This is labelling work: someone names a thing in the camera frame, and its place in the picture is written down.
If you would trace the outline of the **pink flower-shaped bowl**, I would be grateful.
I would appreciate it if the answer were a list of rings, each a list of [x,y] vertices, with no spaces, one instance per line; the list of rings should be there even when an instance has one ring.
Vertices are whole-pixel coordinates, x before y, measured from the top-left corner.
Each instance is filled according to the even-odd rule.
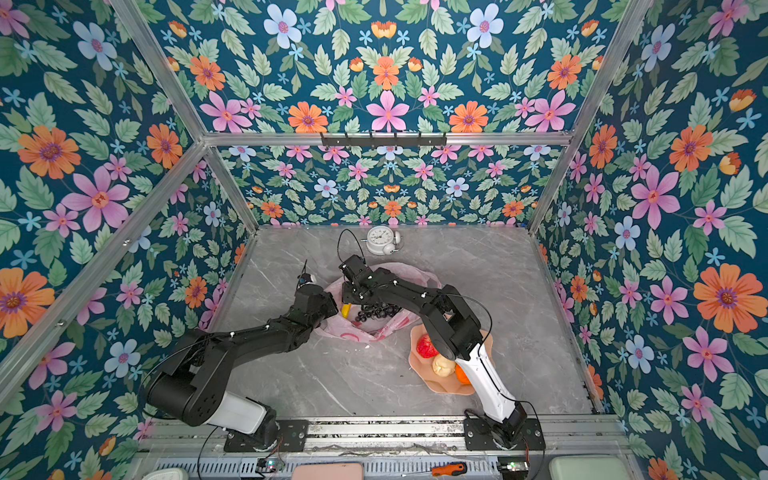
[[[501,387],[491,357],[493,341],[491,337],[485,338],[488,334],[487,331],[481,330],[480,333],[480,341],[471,349],[469,359],[454,361],[467,375],[471,381],[470,385],[460,385],[453,375],[448,378],[437,377],[431,369],[432,359],[423,359],[416,353],[417,340],[423,334],[427,334],[426,328],[422,325],[418,325],[410,331],[409,365],[427,388],[434,393],[459,396],[479,395],[481,398],[493,398]]]

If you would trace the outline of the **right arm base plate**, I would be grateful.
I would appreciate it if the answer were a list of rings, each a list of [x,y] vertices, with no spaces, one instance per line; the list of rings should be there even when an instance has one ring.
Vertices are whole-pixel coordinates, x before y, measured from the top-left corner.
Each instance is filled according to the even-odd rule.
[[[544,451],[546,441],[541,424],[535,417],[514,414],[512,423],[501,423],[472,410],[464,412],[465,447],[469,451]]]

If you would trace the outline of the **fake beige pear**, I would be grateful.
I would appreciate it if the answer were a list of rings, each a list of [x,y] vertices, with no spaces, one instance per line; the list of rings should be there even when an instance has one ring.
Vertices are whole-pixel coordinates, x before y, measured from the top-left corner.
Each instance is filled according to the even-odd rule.
[[[432,372],[440,378],[448,378],[455,374],[456,363],[440,354],[432,358]]]

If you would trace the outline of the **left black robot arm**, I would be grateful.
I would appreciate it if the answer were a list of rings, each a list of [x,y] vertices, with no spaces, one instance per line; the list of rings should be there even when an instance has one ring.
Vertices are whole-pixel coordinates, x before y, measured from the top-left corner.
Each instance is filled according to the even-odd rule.
[[[233,370],[263,357],[304,345],[322,321],[338,313],[333,296],[306,283],[286,313],[265,324],[231,332],[195,331],[182,337],[172,355],[146,384],[146,402],[188,426],[211,425],[267,450],[278,440],[275,410],[228,390]]]

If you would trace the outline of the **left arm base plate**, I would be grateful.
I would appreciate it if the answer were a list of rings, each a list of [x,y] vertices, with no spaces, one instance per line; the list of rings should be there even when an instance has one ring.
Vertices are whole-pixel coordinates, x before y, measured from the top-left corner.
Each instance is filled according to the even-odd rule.
[[[252,434],[230,431],[224,444],[226,453],[298,453],[304,450],[310,422],[270,420]]]

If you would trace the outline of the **fake red apple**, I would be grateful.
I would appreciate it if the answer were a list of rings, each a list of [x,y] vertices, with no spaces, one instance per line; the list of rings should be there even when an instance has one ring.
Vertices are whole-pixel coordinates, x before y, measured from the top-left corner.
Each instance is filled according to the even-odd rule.
[[[417,340],[416,353],[423,359],[432,359],[439,355],[439,352],[428,334],[423,334]]]

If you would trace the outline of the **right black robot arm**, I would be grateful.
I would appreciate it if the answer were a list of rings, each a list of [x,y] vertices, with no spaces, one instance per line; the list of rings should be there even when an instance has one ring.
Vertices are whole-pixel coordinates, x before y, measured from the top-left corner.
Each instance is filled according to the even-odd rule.
[[[341,262],[342,300],[354,305],[387,303],[417,314],[438,353],[457,363],[468,377],[483,408],[481,418],[494,442],[510,449],[522,439],[527,413],[505,387],[485,347],[488,334],[458,290],[420,286],[392,271],[372,269],[353,255]]]

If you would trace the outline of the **fake persimmon orange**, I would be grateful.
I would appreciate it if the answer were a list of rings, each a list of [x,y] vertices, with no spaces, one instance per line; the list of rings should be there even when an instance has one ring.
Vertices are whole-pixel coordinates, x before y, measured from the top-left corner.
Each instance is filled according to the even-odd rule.
[[[454,378],[459,382],[460,385],[470,385],[471,381],[467,377],[467,375],[464,373],[464,371],[461,369],[460,365],[458,363],[455,363],[454,365]]]

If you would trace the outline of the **pink plastic bag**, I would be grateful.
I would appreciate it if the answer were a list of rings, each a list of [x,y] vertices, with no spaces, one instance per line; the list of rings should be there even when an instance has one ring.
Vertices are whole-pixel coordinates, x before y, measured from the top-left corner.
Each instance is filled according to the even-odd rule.
[[[372,266],[373,271],[383,269],[389,270],[398,278],[420,287],[440,288],[443,286],[432,272],[423,271],[405,263],[386,262]],[[357,316],[362,312],[360,305],[351,305],[347,315],[344,315],[345,303],[342,301],[344,281],[344,276],[341,276],[325,288],[325,291],[332,295],[339,312],[323,320],[315,329],[315,333],[321,337],[370,344],[382,341],[396,331],[421,321],[416,313],[404,309],[392,315],[384,314],[383,316],[373,316],[365,321],[358,320]]]

